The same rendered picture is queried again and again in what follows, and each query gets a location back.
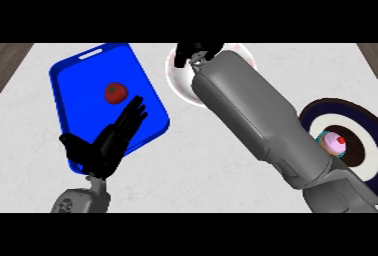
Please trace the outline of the pink cupcake with cherry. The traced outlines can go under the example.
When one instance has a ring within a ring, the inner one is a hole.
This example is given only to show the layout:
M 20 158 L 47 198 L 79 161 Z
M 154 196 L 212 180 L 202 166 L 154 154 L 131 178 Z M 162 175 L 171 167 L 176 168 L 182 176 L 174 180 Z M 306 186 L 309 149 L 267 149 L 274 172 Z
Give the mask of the pink cupcake with cherry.
M 337 133 L 330 131 L 323 131 L 315 141 L 321 148 L 326 150 L 326 152 L 333 155 L 336 158 L 340 158 L 345 155 L 345 139 L 339 136 Z

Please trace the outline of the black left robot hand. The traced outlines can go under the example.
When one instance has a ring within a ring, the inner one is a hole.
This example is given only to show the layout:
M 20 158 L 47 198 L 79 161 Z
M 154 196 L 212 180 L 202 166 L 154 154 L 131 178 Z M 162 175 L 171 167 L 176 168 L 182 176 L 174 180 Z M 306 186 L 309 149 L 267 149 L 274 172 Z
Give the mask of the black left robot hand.
M 91 143 L 70 133 L 58 136 L 66 157 L 82 166 L 85 175 L 106 179 L 113 174 L 145 116 L 142 97 L 135 96 Z

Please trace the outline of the red tomato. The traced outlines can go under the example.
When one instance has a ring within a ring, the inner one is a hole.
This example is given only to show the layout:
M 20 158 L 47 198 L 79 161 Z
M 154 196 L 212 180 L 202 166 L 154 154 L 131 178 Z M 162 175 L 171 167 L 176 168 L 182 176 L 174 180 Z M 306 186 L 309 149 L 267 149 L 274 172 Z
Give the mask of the red tomato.
M 119 104 L 126 98 L 126 88 L 120 83 L 109 83 L 104 89 L 104 100 L 109 104 Z

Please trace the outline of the dark blue and white bowl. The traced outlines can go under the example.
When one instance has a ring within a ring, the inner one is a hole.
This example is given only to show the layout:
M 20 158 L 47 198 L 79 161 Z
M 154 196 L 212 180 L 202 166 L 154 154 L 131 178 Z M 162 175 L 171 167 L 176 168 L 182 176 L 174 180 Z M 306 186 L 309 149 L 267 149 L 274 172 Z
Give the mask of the dark blue and white bowl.
M 314 139 L 323 131 L 345 139 L 339 159 L 378 195 L 378 117 L 349 101 L 323 98 L 303 107 L 299 122 Z

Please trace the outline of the white plate with pink rim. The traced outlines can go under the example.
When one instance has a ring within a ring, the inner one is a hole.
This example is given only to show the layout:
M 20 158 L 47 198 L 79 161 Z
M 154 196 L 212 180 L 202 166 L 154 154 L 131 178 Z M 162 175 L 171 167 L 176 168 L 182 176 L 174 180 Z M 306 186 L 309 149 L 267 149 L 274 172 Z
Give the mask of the white plate with pink rim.
M 246 63 L 256 68 L 253 56 L 241 43 L 225 43 L 222 46 L 224 50 L 230 50 L 236 52 Z M 197 107 L 203 107 L 203 103 L 200 102 L 197 96 L 194 95 L 190 84 L 193 80 L 193 70 L 190 65 L 185 65 L 182 68 L 174 67 L 174 57 L 175 57 L 175 49 L 171 49 L 166 60 L 165 60 L 165 78 L 169 85 L 169 88 L 175 95 L 191 105 Z

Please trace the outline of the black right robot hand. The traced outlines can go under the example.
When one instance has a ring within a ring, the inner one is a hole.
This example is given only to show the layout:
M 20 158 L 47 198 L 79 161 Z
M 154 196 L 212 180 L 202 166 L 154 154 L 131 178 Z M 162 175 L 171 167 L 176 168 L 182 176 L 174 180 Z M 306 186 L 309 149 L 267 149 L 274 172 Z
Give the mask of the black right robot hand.
M 174 67 L 182 68 L 185 60 L 191 58 L 194 54 L 203 52 L 203 58 L 209 61 L 215 54 L 219 52 L 224 44 L 222 43 L 178 43 L 175 47 L 174 55 Z

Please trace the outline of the blue cutting board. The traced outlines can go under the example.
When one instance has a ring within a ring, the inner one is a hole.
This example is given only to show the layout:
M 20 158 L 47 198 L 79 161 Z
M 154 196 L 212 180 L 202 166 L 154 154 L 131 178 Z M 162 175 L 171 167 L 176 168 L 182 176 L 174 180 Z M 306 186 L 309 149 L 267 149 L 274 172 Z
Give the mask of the blue cutting board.
M 60 60 L 48 75 L 63 133 L 91 143 L 134 96 L 142 97 L 147 116 L 123 155 L 165 133 L 168 114 L 128 43 L 101 44 Z M 104 99 L 104 88 L 110 83 L 119 83 L 128 92 L 117 104 L 109 104 Z

